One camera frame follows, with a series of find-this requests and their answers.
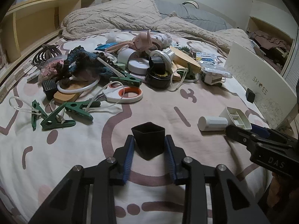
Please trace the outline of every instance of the fluffy textured blanket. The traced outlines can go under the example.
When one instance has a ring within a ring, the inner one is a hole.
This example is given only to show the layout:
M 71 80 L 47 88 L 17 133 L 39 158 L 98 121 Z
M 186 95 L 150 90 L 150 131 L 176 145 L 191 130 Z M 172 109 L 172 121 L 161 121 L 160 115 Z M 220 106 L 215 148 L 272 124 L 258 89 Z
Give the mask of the fluffy textured blanket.
M 140 31 L 145 29 L 171 33 L 189 40 L 203 41 L 227 56 L 233 41 L 255 53 L 241 29 L 217 32 L 204 30 L 176 16 L 162 19 L 154 0 L 112 0 L 70 13 L 62 22 L 62 35 L 70 40 L 108 32 L 110 29 Z

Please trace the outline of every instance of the gray cushion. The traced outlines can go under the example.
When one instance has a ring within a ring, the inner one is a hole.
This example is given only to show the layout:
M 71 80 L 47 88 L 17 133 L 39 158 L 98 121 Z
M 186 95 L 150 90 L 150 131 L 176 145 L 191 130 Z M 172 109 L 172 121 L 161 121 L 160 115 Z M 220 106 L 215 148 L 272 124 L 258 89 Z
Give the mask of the gray cushion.
M 211 32 L 232 28 L 232 26 L 221 17 L 204 10 L 196 9 L 189 5 L 181 5 L 162 0 L 155 0 L 155 2 L 163 18 L 166 18 L 175 11 L 177 15 L 185 21 Z

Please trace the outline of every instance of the green clamp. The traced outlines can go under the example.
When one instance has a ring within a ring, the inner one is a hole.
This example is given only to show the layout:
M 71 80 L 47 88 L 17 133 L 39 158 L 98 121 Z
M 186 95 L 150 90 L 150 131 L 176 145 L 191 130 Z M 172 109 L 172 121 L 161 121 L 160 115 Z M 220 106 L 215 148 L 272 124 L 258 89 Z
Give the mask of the green clamp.
M 193 73 L 192 67 L 190 65 L 190 63 L 187 63 L 188 65 L 188 72 L 187 75 L 185 77 L 186 80 L 194 80 L 196 78 L 195 74 Z M 183 71 L 178 71 L 178 74 L 182 77 L 184 72 Z
M 76 124 L 74 120 L 66 120 L 64 123 L 60 123 L 57 120 L 58 113 L 65 107 L 67 103 L 63 103 L 57 109 L 55 109 L 48 117 L 46 117 L 40 124 L 44 130 L 57 129 L 64 127 L 71 127 Z
M 124 76 L 123 77 L 111 77 L 110 81 L 119 81 L 122 84 L 130 85 L 134 87 L 140 87 L 141 85 L 141 79 L 135 78 L 129 73 L 126 73 L 124 71 L 121 72 Z
M 84 102 L 68 102 L 65 105 L 65 109 L 68 112 L 72 112 L 77 115 L 81 115 L 82 117 L 92 121 L 93 120 L 92 115 L 83 110 L 83 108 L 86 108 L 89 103 L 90 103 L 90 100 L 84 101 Z M 101 106 L 101 102 L 99 102 L 99 101 L 93 101 L 92 104 L 90 105 L 91 108 L 98 108 L 100 106 Z
M 33 108 L 37 109 L 39 111 L 39 113 L 41 113 L 41 117 L 43 117 L 43 118 L 48 117 L 46 112 L 41 108 L 41 106 L 39 105 L 39 103 L 36 100 L 34 100 L 31 105 L 32 105 Z M 31 125 L 32 125 L 32 128 L 33 128 L 33 131 L 36 130 L 37 116 L 38 115 L 36 115 L 36 114 L 31 114 Z

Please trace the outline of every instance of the metal screw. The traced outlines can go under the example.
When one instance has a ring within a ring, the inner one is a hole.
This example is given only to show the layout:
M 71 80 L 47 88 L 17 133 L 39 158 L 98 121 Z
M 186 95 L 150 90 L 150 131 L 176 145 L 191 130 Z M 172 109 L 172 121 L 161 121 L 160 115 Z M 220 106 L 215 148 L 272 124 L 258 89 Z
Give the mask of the metal screw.
M 114 163 L 114 162 L 116 161 L 116 159 L 115 159 L 114 157 L 110 156 L 110 157 L 108 157 L 108 158 L 106 159 L 106 161 L 107 161 L 108 163 Z
M 75 166 L 73 166 L 73 171 L 75 171 L 75 172 L 78 172 L 78 171 L 80 171 L 81 170 L 81 168 L 82 168 L 82 166 L 80 166 L 80 165 L 75 165 Z
M 186 163 L 191 163 L 192 161 L 193 161 L 192 157 L 187 156 L 184 158 L 184 162 Z
M 227 167 L 224 164 L 220 164 L 220 165 L 218 165 L 218 169 L 220 171 L 225 171 L 227 169 Z

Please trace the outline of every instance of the white and pink patterned sheet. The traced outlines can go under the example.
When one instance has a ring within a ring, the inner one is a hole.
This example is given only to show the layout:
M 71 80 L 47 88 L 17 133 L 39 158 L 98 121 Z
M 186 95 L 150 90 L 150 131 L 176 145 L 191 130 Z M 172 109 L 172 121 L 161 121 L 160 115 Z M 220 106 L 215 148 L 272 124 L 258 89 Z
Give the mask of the white and pink patterned sheet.
M 130 32 L 124 32 L 123 36 L 126 39 L 134 37 Z M 202 52 L 217 53 L 216 48 L 202 42 L 175 36 L 173 39 Z M 62 53 L 68 53 L 79 45 L 86 50 L 94 50 L 105 41 L 104 36 L 93 36 L 63 42 L 59 48 Z M 29 102 L 36 99 L 50 113 L 49 101 L 42 88 L 37 83 L 27 83 L 26 78 L 33 71 L 23 76 L 0 104 L 0 198 L 12 216 L 21 223 L 30 220 L 47 195 L 74 165 L 97 165 L 113 155 L 116 148 L 124 145 L 133 126 L 148 121 L 165 127 L 166 134 L 172 135 L 174 143 L 202 164 L 216 166 L 222 163 L 228 166 L 257 200 L 271 181 L 271 173 L 249 161 L 250 153 L 245 146 L 229 141 L 222 133 L 201 133 L 198 130 L 200 116 L 218 116 L 226 106 L 239 108 L 250 122 L 267 126 L 257 108 L 254 105 L 247 106 L 240 99 L 238 94 L 245 94 L 245 91 L 235 81 L 226 87 L 207 86 L 201 81 L 184 83 L 175 92 L 155 91 L 142 84 L 144 97 L 141 101 L 115 105 L 101 113 L 93 112 L 93 123 L 66 114 L 66 119 L 77 121 L 74 127 L 42 131 L 39 120 L 33 132 L 31 115 L 15 111 L 8 104 L 11 96 L 20 96 Z M 80 100 L 90 98 L 97 91 L 94 89 Z M 208 220 L 211 223 L 209 193 L 207 203 Z M 183 204 L 184 187 L 171 184 L 164 168 L 163 155 L 146 161 L 135 153 L 127 185 L 115 187 L 118 224 L 179 224 Z

